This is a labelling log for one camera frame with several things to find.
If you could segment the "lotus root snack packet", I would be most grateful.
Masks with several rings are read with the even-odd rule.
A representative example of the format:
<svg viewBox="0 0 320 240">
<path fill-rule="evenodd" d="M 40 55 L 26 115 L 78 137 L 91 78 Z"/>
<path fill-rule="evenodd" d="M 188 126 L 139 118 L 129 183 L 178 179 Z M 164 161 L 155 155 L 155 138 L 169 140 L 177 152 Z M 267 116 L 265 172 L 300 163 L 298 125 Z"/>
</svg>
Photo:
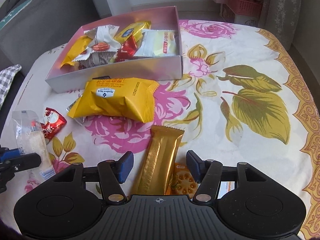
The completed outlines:
<svg viewBox="0 0 320 240">
<path fill-rule="evenodd" d="M 168 186 L 166 195 L 188 195 L 192 199 L 198 186 L 189 169 L 183 164 L 175 163 L 171 184 Z"/>
</svg>

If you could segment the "clear rice cracker packet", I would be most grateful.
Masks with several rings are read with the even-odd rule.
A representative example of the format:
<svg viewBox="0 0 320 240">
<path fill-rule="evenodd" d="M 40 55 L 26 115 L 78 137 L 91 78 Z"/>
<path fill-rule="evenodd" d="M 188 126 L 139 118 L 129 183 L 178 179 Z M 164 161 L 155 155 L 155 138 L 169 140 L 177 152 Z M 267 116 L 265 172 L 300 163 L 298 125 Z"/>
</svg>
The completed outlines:
<svg viewBox="0 0 320 240">
<path fill-rule="evenodd" d="M 36 153 L 41 158 L 39 167 L 31 169 L 31 177 L 42 183 L 54 176 L 56 173 L 37 114 L 31 110 L 13 111 L 12 122 L 16 143 L 22 154 Z"/>
</svg>

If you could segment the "gold bar packet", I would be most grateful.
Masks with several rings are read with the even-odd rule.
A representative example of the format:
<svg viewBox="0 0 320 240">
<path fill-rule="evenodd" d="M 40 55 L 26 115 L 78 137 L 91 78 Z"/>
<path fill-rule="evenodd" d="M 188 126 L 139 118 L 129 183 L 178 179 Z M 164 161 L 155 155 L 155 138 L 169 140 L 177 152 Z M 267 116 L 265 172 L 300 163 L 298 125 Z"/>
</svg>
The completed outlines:
<svg viewBox="0 0 320 240">
<path fill-rule="evenodd" d="M 133 194 L 166 194 L 183 135 L 182 129 L 157 125 L 151 127 L 151 140 L 133 185 Z"/>
</svg>

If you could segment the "red candy packet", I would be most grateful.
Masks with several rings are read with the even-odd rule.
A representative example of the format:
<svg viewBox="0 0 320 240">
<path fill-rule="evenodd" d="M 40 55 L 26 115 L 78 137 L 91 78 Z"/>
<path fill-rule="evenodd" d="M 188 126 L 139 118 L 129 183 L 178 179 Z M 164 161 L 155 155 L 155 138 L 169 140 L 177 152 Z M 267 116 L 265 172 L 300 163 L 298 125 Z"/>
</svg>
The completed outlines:
<svg viewBox="0 0 320 240">
<path fill-rule="evenodd" d="M 67 124 L 67 120 L 57 110 L 47 107 L 44 111 L 44 123 L 41 123 L 46 144 Z"/>
<path fill-rule="evenodd" d="M 133 35 L 130 35 L 128 39 L 121 45 L 121 48 L 117 51 L 115 62 L 123 62 L 134 58 L 136 51 L 138 50 L 137 42 Z"/>
</svg>

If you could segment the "large yellow snack bag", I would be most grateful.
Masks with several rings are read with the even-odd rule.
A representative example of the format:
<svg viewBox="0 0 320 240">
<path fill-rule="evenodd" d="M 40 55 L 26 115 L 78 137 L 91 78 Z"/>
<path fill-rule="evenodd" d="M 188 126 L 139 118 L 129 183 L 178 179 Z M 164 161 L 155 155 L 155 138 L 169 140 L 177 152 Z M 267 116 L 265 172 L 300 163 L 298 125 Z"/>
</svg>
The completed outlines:
<svg viewBox="0 0 320 240">
<path fill-rule="evenodd" d="M 147 123 L 154 119 L 159 83 L 136 77 L 93 79 L 68 111 L 70 118 L 92 115 L 124 117 Z"/>
</svg>

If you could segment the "floral tablecloth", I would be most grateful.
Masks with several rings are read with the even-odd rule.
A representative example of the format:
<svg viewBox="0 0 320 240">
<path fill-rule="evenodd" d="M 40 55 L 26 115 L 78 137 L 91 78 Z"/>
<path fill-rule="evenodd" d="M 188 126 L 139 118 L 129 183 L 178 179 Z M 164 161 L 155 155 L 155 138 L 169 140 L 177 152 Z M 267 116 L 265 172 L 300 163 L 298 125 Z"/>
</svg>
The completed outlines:
<svg viewBox="0 0 320 240">
<path fill-rule="evenodd" d="M 183 76 L 161 81 L 155 92 L 154 125 L 184 130 L 176 162 L 193 150 L 226 166 L 245 161 L 300 196 L 307 216 L 302 239 L 319 236 L 319 113 L 287 51 L 269 31 L 198 20 L 180 20 Z M 83 125 L 66 108 L 81 90 L 56 94 L 45 82 L 62 49 L 41 55 L 12 104 L 1 145 L 16 148 L 12 112 L 32 110 L 42 121 L 46 107 L 67 125 L 48 144 L 56 171 L 74 162 L 95 166 L 126 151 L 141 162 L 152 123 L 106 116 Z"/>
</svg>

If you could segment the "checkered cloth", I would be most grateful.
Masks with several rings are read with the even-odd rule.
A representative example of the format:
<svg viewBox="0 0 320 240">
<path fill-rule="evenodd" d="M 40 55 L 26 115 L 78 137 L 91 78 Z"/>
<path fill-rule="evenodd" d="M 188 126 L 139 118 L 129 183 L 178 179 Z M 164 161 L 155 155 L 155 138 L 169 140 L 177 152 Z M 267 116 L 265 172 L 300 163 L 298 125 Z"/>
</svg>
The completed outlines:
<svg viewBox="0 0 320 240">
<path fill-rule="evenodd" d="M 20 64 L 16 64 L 1 70 L 0 74 L 0 108 L 3 106 L 5 98 L 13 83 L 14 77 L 22 69 Z"/>
</svg>

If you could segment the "white newsprint snack packet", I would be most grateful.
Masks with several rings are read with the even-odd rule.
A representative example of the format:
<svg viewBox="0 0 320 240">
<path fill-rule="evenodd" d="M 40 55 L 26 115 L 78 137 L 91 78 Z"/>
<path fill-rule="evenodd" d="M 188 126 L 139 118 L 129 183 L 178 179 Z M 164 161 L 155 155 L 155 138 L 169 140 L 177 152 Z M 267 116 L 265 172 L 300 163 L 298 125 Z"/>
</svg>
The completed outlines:
<svg viewBox="0 0 320 240">
<path fill-rule="evenodd" d="M 121 44 L 114 39 L 118 29 L 119 26 L 108 24 L 85 31 L 84 35 L 93 38 L 93 40 L 86 50 L 73 60 L 75 70 L 108 64 L 121 48 Z"/>
</svg>

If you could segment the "yellow packet in box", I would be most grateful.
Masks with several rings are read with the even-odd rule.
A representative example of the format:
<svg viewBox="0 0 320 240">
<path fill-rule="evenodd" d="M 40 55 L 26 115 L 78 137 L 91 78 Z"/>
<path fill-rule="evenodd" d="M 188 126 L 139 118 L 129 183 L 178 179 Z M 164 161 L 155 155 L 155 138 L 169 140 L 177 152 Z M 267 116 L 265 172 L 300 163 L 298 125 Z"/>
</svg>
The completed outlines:
<svg viewBox="0 0 320 240">
<path fill-rule="evenodd" d="M 70 50 L 68 51 L 67 55 L 65 56 L 64 60 L 62 61 L 60 67 L 62 68 L 64 65 L 73 66 L 75 62 L 73 60 L 81 54 L 83 51 L 86 50 L 87 46 L 93 38 L 88 37 L 87 35 L 80 36 L 74 44 L 71 46 Z"/>
</svg>

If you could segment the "white yellow snack packet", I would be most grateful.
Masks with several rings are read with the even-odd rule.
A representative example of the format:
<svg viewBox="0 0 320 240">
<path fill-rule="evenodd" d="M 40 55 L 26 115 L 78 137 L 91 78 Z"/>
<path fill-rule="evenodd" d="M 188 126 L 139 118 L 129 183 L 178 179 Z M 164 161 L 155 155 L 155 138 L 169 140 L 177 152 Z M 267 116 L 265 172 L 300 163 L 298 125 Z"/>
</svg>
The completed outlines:
<svg viewBox="0 0 320 240">
<path fill-rule="evenodd" d="M 176 32 L 174 30 L 143 29 L 141 45 L 135 57 L 177 56 Z"/>
</svg>

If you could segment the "grey sofa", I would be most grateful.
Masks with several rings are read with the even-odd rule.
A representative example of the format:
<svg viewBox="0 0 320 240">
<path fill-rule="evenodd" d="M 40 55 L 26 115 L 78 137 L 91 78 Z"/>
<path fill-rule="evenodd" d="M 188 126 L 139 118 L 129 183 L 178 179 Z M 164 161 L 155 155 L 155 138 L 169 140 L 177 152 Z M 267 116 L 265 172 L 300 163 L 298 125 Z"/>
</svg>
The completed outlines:
<svg viewBox="0 0 320 240">
<path fill-rule="evenodd" d="M 100 19 L 103 0 L 32 0 L 1 29 L 1 69 L 20 64 L 26 75 L 44 52 Z"/>
</svg>

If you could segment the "yellow blue snack packet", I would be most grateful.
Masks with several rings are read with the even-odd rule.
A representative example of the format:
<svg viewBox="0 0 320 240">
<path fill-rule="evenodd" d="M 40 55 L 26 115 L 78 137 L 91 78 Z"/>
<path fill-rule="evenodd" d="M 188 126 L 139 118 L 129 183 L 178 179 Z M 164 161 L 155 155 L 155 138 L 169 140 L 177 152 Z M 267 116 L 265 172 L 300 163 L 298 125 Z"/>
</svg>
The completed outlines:
<svg viewBox="0 0 320 240">
<path fill-rule="evenodd" d="M 123 44 L 130 36 L 132 36 L 135 41 L 138 43 L 139 40 L 143 37 L 142 31 L 143 29 L 150 29 L 151 21 L 139 21 L 135 23 L 131 23 L 122 31 L 117 33 L 114 37 L 116 41 L 120 44 Z"/>
</svg>

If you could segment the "pink plastic basket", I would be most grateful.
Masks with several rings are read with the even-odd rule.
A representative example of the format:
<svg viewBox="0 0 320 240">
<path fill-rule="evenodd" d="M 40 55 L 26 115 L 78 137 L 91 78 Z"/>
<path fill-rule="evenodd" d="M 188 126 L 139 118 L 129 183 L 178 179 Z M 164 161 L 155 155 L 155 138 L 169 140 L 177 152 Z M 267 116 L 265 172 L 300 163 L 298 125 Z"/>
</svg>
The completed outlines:
<svg viewBox="0 0 320 240">
<path fill-rule="evenodd" d="M 227 5 L 237 15 L 259 18 L 262 3 L 248 0 L 227 0 Z"/>
</svg>

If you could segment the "curtain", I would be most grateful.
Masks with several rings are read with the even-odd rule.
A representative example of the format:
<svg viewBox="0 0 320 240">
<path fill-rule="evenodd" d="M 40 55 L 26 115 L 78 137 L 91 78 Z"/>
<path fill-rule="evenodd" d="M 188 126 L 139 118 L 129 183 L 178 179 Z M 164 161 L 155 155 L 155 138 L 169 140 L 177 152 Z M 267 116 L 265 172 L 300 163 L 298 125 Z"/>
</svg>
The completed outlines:
<svg viewBox="0 0 320 240">
<path fill-rule="evenodd" d="M 271 32 L 289 50 L 293 42 L 302 0 L 264 0 L 259 28 Z"/>
</svg>

